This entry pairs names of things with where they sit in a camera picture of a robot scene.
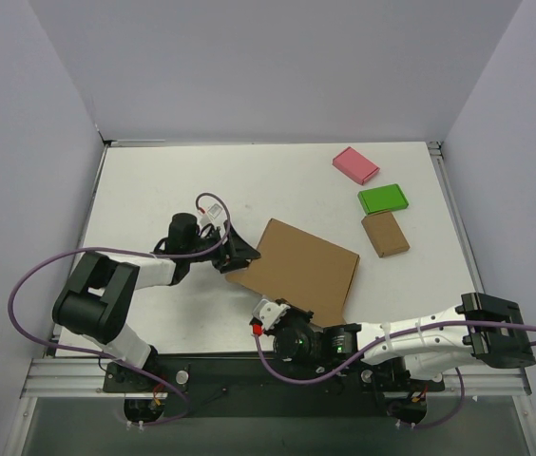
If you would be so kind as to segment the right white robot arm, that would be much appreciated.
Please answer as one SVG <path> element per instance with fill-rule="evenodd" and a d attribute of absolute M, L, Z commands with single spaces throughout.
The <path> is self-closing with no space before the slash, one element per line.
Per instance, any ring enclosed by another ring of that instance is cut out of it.
<path fill-rule="evenodd" d="M 487 294 L 463 294 L 459 305 L 415 319 L 323 329 L 313 327 L 310 312 L 285 302 L 279 310 L 264 332 L 276 356 L 301 365 L 376 371 L 393 361 L 413 380 L 433 380 L 466 365 L 508 370 L 536 363 L 526 331 L 502 326 L 524 323 L 519 305 Z"/>

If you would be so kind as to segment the large brown cardboard box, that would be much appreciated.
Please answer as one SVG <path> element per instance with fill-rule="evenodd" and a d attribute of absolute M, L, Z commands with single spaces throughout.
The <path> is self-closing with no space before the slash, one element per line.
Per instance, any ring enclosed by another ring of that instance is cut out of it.
<path fill-rule="evenodd" d="M 257 250 L 260 258 L 227 274 L 228 282 L 310 311 L 319 327 L 345 322 L 359 254 L 275 218 L 268 221 Z"/>

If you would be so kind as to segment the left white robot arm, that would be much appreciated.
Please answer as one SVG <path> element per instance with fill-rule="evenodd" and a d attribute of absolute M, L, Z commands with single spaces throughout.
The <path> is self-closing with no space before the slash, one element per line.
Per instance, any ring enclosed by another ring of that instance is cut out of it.
<path fill-rule="evenodd" d="M 126 324 L 134 292 L 175 286 L 194 263 L 209 262 L 226 274 L 259 258 L 227 221 L 200 226 L 194 215 L 178 213 L 149 257 L 83 254 L 55 301 L 52 319 L 126 362 L 125 380 L 136 390 L 150 390 L 159 378 L 157 351 Z"/>

